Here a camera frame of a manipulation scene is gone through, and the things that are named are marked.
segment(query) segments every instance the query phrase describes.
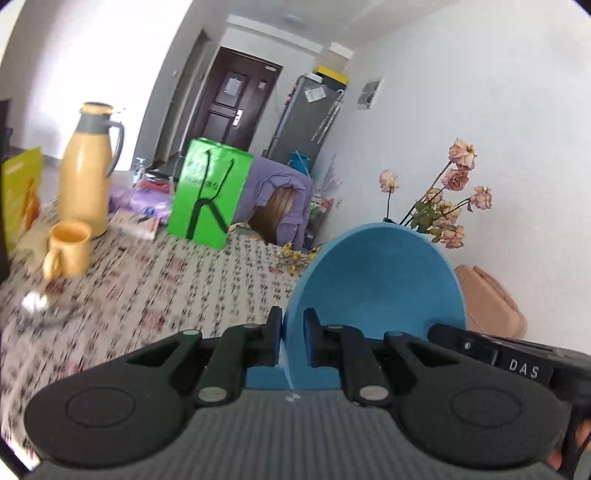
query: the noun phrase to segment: patterned tablecloth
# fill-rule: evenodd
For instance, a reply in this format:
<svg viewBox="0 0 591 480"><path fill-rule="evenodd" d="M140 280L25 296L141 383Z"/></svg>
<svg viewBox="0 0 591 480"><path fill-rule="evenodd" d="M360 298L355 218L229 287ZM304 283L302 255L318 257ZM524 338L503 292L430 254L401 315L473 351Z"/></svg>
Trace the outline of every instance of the patterned tablecloth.
<svg viewBox="0 0 591 480"><path fill-rule="evenodd" d="M54 224L55 208L38 221ZM0 287L2 436L31 453L22 416L40 388L179 330L204 338L229 326L264 323L273 305L285 308L296 278L276 267L280 248L231 233L214 250L159 231L154 242L109 230L93 241L92 267L78 280L44 283L41 273L13 264ZM84 305L66 325L27 325L19 303L45 288Z"/></svg>

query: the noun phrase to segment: green paper bag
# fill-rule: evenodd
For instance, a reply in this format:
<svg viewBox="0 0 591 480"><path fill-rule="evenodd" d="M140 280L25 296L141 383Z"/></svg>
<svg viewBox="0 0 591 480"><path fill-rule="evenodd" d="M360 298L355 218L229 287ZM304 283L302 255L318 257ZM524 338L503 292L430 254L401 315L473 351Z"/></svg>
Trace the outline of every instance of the green paper bag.
<svg viewBox="0 0 591 480"><path fill-rule="evenodd" d="M224 248L253 155L207 138L191 140L168 233Z"/></svg>

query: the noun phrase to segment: blue bowl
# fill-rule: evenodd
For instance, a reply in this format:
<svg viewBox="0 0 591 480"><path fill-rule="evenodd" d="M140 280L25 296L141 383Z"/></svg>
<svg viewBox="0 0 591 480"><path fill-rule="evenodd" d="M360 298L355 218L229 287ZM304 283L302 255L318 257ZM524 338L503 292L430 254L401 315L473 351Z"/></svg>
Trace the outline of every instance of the blue bowl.
<svg viewBox="0 0 591 480"><path fill-rule="evenodd" d="M450 265L426 235L391 223L353 229L326 244L290 298L281 366L295 390L340 388L339 374L308 365L303 314L323 325L350 325L367 338L402 331L427 339L435 323L465 328L466 311Z"/></svg>

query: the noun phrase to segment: floor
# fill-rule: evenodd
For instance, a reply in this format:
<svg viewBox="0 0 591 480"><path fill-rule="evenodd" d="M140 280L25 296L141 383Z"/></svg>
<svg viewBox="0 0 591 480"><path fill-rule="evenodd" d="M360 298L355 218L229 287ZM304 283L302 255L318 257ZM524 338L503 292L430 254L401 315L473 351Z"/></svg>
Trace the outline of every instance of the floor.
<svg viewBox="0 0 591 480"><path fill-rule="evenodd" d="M47 203L57 197L59 191L60 171L53 165L44 165L41 175L41 188L39 195L41 203Z"/></svg>

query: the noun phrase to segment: doorway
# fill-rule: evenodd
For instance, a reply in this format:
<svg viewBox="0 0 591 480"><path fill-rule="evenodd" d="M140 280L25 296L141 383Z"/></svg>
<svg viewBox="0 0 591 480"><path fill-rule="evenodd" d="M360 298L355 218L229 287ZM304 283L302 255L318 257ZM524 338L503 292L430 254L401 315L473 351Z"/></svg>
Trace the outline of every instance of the doorway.
<svg viewBox="0 0 591 480"><path fill-rule="evenodd" d="M189 127L183 151L205 137L248 151L281 66L229 48L220 48Z"/></svg>
<svg viewBox="0 0 591 480"><path fill-rule="evenodd" d="M190 119L189 111L194 105L198 88L205 78L204 69L207 66L203 64L203 59L210 44L209 37L205 31L201 30L174 90L158 139L154 162L167 161L179 150L179 146L183 142L182 136Z"/></svg>

